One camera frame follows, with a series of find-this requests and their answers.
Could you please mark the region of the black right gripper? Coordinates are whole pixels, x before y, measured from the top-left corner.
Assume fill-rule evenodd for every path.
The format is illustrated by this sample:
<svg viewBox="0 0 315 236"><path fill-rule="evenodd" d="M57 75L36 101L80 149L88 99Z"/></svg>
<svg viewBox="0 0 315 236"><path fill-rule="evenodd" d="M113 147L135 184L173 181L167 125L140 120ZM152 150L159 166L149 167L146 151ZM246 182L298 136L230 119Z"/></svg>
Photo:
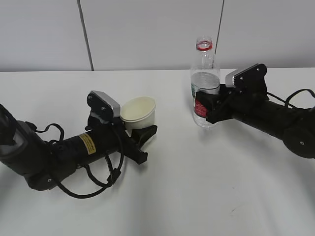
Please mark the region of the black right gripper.
<svg viewBox="0 0 315 236"><path fill-rule="evenodd" d="M251 93L221 85L219 94L198 91L195 95L195 113L206 116L210 123L232 119L235 114L247 115L267 100L267 93Z"/></svg>

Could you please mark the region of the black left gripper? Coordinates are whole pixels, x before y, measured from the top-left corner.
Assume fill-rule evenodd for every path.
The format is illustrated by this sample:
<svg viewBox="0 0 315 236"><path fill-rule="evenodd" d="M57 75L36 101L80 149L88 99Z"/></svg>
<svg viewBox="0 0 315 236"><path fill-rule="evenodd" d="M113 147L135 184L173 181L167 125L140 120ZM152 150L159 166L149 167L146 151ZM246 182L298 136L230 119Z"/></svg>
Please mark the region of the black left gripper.
<svg viewBox="0 0 315 236"><path fill-rule="evenodd" d="M137 164L142 164L147 161L148 154L141 148L157 133L158 126L133 129L130 137L120 118L101 122L100 119L89 116L86 130L96 148L96 152L92 154L95 158L118 151Z"/></svg>

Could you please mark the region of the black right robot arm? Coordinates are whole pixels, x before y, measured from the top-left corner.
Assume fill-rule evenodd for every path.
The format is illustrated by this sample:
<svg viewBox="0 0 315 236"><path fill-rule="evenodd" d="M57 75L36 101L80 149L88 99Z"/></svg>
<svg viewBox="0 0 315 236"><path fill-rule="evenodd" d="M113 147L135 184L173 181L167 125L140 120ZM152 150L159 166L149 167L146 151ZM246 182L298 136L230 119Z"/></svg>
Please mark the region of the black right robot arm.
<svg viewBox="0 0 315 236"><path fill-rule="evenodd" d="M206 109L206 121L212 124L235 119L279 140L294 154L315 157L315 110L291 108L289 99L278 104L269 100L266 90L227 88L219 94L196 93Z"/></svg>

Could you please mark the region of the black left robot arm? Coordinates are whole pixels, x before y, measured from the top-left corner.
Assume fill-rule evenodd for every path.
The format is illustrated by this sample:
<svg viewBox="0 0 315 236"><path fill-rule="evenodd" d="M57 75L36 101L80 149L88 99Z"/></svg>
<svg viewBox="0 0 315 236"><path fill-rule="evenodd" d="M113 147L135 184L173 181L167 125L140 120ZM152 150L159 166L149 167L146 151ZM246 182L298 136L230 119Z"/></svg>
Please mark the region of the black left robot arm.
<svg viewBox="0 0 315 236"><path fill-rule="evenodd" d="M4 106L0 108L0 161L34 190L52 189L101 158L108 163L110 176L107 183L96 178L93 182L107 188L118 179L125 157L137 164L146 162L148 154L141 148L158 130L149 125L129 135L120 118L102 122L89 116L85 133L65 139L62 127L53 126L60 131L59 139L44 141L33 123L16 120Z"/></svg>

